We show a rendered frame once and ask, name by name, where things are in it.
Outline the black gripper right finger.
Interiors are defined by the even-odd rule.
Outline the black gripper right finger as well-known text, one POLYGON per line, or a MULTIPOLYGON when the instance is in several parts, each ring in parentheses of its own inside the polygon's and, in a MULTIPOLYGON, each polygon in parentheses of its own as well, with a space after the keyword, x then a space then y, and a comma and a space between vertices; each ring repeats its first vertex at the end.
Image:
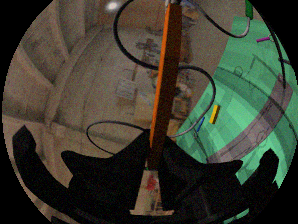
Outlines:
POLYGON ((160 164, 158 164, 158 183, 160 183, 162 210, 174 210, 174 205, 185 200, 198 186, 225 179, 237 173, 243 161, 204 164, 188 155, 184 149, 165 136, 160 164))

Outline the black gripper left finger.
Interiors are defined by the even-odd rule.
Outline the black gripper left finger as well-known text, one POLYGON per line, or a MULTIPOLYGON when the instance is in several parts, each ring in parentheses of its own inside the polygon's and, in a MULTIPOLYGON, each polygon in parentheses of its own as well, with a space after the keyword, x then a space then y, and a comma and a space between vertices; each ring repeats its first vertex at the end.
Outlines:
POLYGON ((126 145, 109 159, 84 156, 72 151, 61 152, 61 159, 72 175, 124 193, 126 205, 129 209, 134 209, 148 159, 150 132, 152 129, 146 128, 130 145, 126 145))

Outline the orange-brown handle with dark loop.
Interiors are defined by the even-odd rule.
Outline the orange-brown handle with dark loop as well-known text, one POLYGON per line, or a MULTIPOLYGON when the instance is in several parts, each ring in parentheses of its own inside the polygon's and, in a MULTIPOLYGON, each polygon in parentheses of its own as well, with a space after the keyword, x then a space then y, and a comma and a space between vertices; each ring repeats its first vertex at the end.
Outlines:
POLYGON ((176 93, 178 61, 180 61, 182 0, 166 0, 164 37, 162 37, 161 60, 156 84, 152 132, 148 149, 148 169, 158 169, 168 131, 170 111, 176 93))

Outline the yellow rectangular block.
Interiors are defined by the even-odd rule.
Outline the yellow rectangular block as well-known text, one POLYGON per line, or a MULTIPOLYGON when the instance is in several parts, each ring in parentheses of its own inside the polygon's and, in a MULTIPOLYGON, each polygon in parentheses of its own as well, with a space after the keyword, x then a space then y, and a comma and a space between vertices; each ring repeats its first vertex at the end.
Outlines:
POLYGON ((212 117, 210 117, 209 123, 216 124, 218 112, 220 112, 220 105, 214 104, 214 111, 212 112, 212 117))

